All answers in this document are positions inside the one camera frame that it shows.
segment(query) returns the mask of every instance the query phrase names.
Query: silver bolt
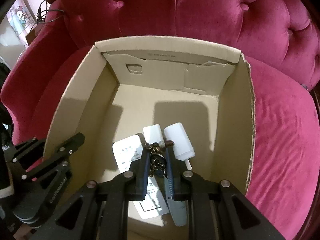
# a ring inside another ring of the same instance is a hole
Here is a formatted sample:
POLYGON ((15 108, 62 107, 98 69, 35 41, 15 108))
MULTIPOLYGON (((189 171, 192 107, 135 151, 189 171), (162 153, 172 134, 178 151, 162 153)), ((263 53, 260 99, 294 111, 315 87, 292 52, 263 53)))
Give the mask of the silver bolt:
POLYGON ((221 186, 223 187, 230 187, 230 181, 226 179, 222 180, 220 183, 221 183, 221 186))
POLYGON ((87 182, 87 188, 94 188, 97 185, 97 183, 94 180, 89 180, 87 182))
POLYGON ((185 177, 187 177, 187 178, 192 177, 192 175, 193 175, 192 171, 184 171, 184 172, 183 172, 183 176, 185 176, 185 177))
POLYGON ((126 171, 123 176, 125 176, 126 178, 131 178, 133 176, 133 172, 132 171, 126 171))

